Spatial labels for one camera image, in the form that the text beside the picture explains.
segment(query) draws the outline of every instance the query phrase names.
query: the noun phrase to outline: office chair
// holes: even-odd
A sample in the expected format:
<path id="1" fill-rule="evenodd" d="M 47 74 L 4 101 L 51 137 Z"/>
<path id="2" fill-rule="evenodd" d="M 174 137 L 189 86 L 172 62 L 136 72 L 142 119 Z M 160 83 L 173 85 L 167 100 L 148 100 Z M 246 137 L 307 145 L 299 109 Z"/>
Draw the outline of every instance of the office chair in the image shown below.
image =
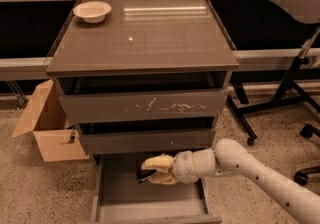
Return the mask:
<path id="1" fill-rule="evenodd" d="M 306 124 L 300 132 L 300 135 L 307 139 L 311 138 L 313 134 L 316 134 L 318 137 L 320 137 L 320 130 L 311 124 Z M 295 173 L 294 181 L 304 186 L 308 183 L 308 175 L 315 173 L 320 173 L 320 166 L 301 169 Z"/>

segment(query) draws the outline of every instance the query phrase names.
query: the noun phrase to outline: black desk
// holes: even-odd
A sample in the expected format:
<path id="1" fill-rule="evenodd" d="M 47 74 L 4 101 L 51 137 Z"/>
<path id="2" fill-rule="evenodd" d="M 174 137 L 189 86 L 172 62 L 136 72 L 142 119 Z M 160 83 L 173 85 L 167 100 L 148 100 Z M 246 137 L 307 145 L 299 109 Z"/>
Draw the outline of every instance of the black desk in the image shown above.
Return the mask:
<path id="1" fill-rule="evenodd" d="M 272 100 L 267 103 L 251 105 L 248 107 L 238 108 L 231 97 L 228 97 L 228 103 L 234 110 L 237 117 L 240 119 L 246 131 L 249 133 L 248 144 L 253 145 L 254 140 L 257 138 L 256 134 L 247 123 L 243 114 L 253 113 L 262 110 L 267 110 L 276 107 L 288 106 L 292 104 L 308 102 L 310 103 L 319 113 L 320 106 L 294 82 L 295 75 L 299 72 L 300 67 L 307 63 L 308 52 L 314 43 L 315 39 L 320 33 L 320 0 L 268 0 L 279 8 L 283 9 L 296 21 L 303 24 L 311 24 L 315 26 L 313 35 L 307 38 L 303 44 L 299 54 L 295 57 L 289 70 L 286 72 L 281 80 L 280 86 L 273 96 Z M 286 91 L 290 88 L 294 88 L 300 96 L 282 99 Z"/>

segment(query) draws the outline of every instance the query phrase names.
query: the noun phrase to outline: open drawer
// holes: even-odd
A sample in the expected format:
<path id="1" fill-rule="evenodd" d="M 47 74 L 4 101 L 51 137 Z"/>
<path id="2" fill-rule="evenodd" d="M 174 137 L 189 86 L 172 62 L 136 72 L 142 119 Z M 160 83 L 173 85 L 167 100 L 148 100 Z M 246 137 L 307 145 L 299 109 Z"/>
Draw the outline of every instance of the open drawer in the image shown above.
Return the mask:
<path id="1" fill-rule="evenodd" d="M 143 153 L 101 157 L 92 223 L 221 223 L 207 204 L 205 181 L 173 186 L 138 184 Z"/>

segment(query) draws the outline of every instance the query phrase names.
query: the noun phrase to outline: bottom drawer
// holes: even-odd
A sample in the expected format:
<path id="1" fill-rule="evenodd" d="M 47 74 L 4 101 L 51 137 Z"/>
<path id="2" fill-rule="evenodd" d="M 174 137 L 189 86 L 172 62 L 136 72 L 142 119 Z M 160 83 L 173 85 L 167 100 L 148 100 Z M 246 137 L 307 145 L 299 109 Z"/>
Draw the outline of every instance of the bottom drawer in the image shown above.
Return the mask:
<path id="1" fill-rule="evenodd" d="M 93 223 L 221 223 L 207 207 L 204 181 L 172 186 L 138 184 L 136 165 L 143 160 L 143 153 L 101 157 Z"/>
<path id="2" fill-rule="evenodd" d="M 161 152 L 211 147 L 215 130 L 184 129 L 81 135 L 88 155 L 130 152 Z"/>

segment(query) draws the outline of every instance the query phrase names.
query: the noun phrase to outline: dark tabletop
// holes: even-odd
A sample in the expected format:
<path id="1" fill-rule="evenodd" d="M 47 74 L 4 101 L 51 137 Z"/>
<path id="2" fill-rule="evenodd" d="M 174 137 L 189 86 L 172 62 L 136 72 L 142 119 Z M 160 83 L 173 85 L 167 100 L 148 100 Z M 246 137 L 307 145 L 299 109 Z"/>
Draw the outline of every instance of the dark tabletop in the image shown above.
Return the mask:
<path id="1" fill-rule="evenodd" d="M 320 0 L 269 0 L 295 20 L 304 24 L 320 24 Z"/>
<path id="2" fill-rule="evenodd" d="M 205 0 L 99 0 L 99 24 L 74 17 L 52 76 L 234 70 L 238 62 Z"/>

